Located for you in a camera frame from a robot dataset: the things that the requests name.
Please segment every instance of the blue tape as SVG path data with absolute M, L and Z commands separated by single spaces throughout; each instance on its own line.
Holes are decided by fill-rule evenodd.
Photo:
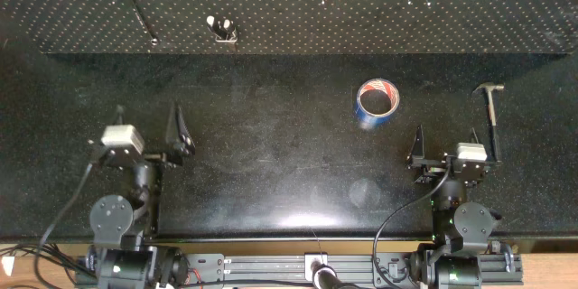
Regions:
M 368 112 L 361 104 L 361 95 L 369 90 L 384 92 L 391 102 L 391 109 L 384 114 L 373 114 Z M 364 83 L 358 90 L 355 100 L 355 114 L 359 119 L 359 126 L 364 129 L 371 129 L 389 120 L 399 106 L 399 92 L 396 86 L 385 79 L 372 79 Z

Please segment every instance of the black tabletop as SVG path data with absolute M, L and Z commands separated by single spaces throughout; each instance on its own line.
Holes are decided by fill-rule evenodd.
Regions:
M 160 239 L 367 238 L 428 188 L 405 159 L 424 126 L 440 159 L 475 127 L 489 149 L 478 84 L 496 94 L 503 165 L 469 191 L 501 212 L 494 235 L 578 235 L 578 75 L 575 57 L 542 55 L 41 56 L 4 50 L 0 70 L 0 239 L 37 238 L 70 197 L 115 106 L 150 150 L 163 149 L 178 100 L 197 154 L 163 179 Z M 401 102 L 366 131 L 353 115 L 368 79 L 392 81 Z M 122 172 L 91 175 L 53 232 L 91 238 L 94 202 Z M 431 236 L 428 203 L 396 216 L 387 238 Z

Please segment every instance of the hammer head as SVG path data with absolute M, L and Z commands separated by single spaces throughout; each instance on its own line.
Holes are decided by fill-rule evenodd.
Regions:
M 486 89 L 487 92 L 492 92 L 494 90 L 504 90 L 504 84 L 494 84 L 493 82 L 484 82 L 481 85 L 479 85 L 476 89 L 473 90 L 472 94 L 481 90 L 481 89 Z

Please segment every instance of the hammer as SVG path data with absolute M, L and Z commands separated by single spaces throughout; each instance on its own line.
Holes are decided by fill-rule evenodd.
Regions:
M 485 82 L 479 85 L 472 94 L 476 93 L 478 90 L 486 90 L 486 96 L 488 96 L 488 112 L 489 112 L 489 122 L 491 123 L 491 145 L 494 149 L 494 158 L 497 163 L 501 163 L 502 154 L 499 150 L 499 138 L 498 138 L 498 125 L 496 124 L 496 111 L 494 109 L 494 101 L 492 99 L 491 93 L 494 90 L 504 90 L 503 84 L 495 85 L 491 82 Z

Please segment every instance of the pegboard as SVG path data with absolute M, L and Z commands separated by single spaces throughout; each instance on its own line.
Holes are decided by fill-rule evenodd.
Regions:
M 570 52 L 578 0 L 136 0 L 152 46 L 121 0 L 0 0 L 43 52 L 405 53 Z M 238 27 L 216 43 L 208 15 Z

